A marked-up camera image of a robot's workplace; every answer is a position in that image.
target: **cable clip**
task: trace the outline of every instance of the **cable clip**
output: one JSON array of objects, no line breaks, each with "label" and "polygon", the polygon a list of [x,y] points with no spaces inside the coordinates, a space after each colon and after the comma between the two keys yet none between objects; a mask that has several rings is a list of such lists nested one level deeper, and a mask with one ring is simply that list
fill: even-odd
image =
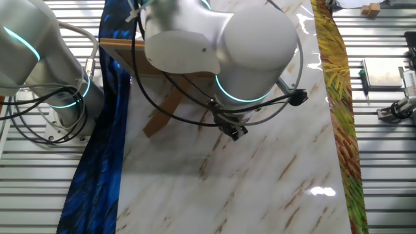
[{"label": "cable clip", "polygon": [[139,12],[140,9],[130,11],[130,16],[125,21],[129,23],[131,20],[137,18]]},{"label": "cable clip", "polygon": [[308,99],[309,98],[307,97],[307,92],[305,90],[295,90],[289,104],[291,104],[293,107],[297,107]]}]

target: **gray electronic device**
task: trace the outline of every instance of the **gray electronic device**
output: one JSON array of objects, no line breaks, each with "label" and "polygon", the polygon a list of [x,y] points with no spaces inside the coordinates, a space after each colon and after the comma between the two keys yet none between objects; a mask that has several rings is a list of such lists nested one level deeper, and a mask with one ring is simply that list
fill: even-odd
[{"label": "gray electronic device", "polygon": [[366,58],[363,60],[369,91],[394,91],[404,88],[400,69],[402,58]]}]

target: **small wooden block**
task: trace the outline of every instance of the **small wooden block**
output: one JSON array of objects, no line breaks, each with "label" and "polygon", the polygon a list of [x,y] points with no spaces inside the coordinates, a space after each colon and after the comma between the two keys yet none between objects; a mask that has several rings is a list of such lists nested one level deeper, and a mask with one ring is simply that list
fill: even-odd
[{"label": "small wooden block", "polygon": [[381,8],[380,8],[380,4],[379,3],[371,3],[370,6],[370,11],[367,14],[368,17],[376,17],[378,15],[378,13],[380,13]]},{"label": "small wooden block", "polygon": [[363,6],[361,7],[361,14],[368,15],[370,12],[370,6]]}]

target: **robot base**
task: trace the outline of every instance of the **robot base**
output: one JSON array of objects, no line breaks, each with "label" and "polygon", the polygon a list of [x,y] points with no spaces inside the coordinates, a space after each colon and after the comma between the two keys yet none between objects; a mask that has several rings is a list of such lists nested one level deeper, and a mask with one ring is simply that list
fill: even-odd
[{"label": "robot base", "polygon": [[[51,111],[49,112],[48,118],[51,120],[52,123],[59,123],[59,120],[57,120],[55,114],[56,112],[51,108]],[[44,138],[49,140],[56,140],[64,137],[67,134],[67,131],[65,129],[60,129],[58,127],[55,127],[51,125],[50,123],[46,123],[46,130]],[[51,148],[59,148],[59,147],[86,147],[88,144],[88,141],[90,140],[89,136],[82,136],[79,135],[75,137],[74,139],[70,140],[69,142],[65,142],[63,144],[55,144],[55,145],[48,145]]]}]

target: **robotic hand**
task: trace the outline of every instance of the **robotic hand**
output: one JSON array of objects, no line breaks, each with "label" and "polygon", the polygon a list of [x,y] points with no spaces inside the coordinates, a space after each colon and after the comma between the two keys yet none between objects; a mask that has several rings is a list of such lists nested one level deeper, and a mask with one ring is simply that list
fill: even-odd
[{"label": "robotic hand", "polygon": [[404,79],[405,98],[394,102],[390,107],[377,110],[379,120],[385,122],[398,122],[407,118],[413,118],[416,123],[416,73],[408,70],[401,73]]},{"label": "robotic hand", "polygon": [[[90,77],[94,60],[87,61],[90,68],[85,72],[65,45],[57,18],[42,0],[0,1],[0,51],[0,95],[13,96],[24,83],[39,97],[59,87],[33,86],[76,87],[83,95],[88,111],[81,135],[91,135],[94,118],[98,117],[104,104],[102,89]],[[80,104],[74,102],[70,94],[56,94],[46,102],[58,113],[63,126],[79,121],[77,106]]]},{"label": "robotic hand", "polygon": [[[169,73],[217,74],[211,106],[227,110],[256,106],[274,84],[291,93],[280,76],[299,39],[282,11],[257,6],[237,13],[215,12],[206,0],[149,0],[145,9],[149,62]],[[298,94],[297,100],[290,100],[292,105],[307,99],[304,91]],[[237,140],[247,133],[244,125],[250,116],[214,113],[214,120],[232,123],[220,129]]]}]

